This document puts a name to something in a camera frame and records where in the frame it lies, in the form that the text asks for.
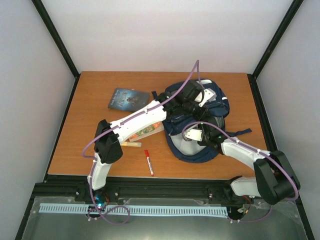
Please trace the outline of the navy blue student backpack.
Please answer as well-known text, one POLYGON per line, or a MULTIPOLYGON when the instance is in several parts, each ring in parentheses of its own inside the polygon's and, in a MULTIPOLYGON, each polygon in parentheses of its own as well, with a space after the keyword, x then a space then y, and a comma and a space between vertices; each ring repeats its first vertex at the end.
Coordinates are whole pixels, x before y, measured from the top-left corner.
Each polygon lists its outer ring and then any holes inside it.
POLYGON ((167 101, 163 105, 167 117, 162 122, 165 137, 173 155, 183 162, 206 163, 223 153, 222 143, 229 137, 252 132, 250 128, 226 131, 229 100, 210 79, 178 82, 152 95, 161 103, 167 101))

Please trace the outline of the orange green thick paperback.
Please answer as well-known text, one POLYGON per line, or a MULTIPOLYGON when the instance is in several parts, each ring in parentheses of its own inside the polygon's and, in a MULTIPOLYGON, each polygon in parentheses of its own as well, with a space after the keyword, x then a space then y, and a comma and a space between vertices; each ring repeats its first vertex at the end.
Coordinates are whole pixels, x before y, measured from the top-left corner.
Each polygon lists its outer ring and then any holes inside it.
POLYGON ((142 130, 136 132, 135 134, 130 136, 128 140, 130 142, 136 142, 140 139, 143 139, 143 138, 149 137, 153 134, 162 132, 163 130, 164 130, 164 126, 163 126, 162 122, 161 121, 156 122, 156 123, 153 123, 153 124, 143 128, 142 130))

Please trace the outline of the red marker pen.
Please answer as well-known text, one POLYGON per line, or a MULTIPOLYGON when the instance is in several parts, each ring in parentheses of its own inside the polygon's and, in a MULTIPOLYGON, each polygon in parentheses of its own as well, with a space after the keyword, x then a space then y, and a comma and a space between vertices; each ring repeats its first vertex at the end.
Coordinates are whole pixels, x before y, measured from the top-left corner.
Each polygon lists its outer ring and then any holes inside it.
POLYGON ((148 163, 148 167, 149 167, 149 171, 152 177, 154 177, 154 171, 153 171, 153 167, 151 164, 151 160, 150 160, 150 155, 147 149, 144 150, 145 155, 146 155, 146 159, 147 159, 147 163, 148 163))

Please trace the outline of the dark blue fantasy book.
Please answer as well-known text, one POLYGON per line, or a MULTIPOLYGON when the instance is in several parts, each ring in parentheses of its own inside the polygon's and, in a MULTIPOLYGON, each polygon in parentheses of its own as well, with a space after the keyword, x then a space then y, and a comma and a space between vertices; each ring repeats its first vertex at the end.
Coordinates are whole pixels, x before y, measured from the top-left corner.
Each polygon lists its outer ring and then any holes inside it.
POLYGON ((150 94, 125 88, 116 88, 109 101, 108 108, 127 112, 136 112, 149 103, 150 94))

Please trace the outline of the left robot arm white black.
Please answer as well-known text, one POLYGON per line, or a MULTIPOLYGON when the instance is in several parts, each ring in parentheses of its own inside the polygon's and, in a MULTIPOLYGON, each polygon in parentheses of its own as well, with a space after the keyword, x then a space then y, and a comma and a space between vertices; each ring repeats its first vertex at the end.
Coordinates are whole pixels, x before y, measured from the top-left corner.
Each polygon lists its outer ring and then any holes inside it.
POLYGON ((99 201, 104 195, 106 178, 113 163, 123 151, 121 144, 134 133, 162 122, 178 110, 200 110, 206 102, 216 97, 210 88, 204 88, 201 80, 186 80, 173 94, 163 92, 147 106, 119 120, 98 123, 95 137, 82 151, 82 156, 93 159, 93 166, 87 177, 89 187, 86 195, 92 201, 99 201))

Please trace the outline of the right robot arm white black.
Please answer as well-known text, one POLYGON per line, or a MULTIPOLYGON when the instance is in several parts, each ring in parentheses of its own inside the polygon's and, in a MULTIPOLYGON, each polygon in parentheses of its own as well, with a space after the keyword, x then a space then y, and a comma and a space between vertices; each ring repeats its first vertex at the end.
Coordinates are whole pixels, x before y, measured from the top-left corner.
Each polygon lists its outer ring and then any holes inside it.
POLYGON ((231 137, 209 122, 198 121, 197 124, 202 128, 214 129, 213 138, 201 137, 206 141, 206 145, 238 160, 254 171, 255 177, 239 177, 231 182, 231 189, 235 195, 262 198, 270 205, 282 200, 295 201, 299 197, 300 182, 282 151, 258 149, 237 137, 231 137))

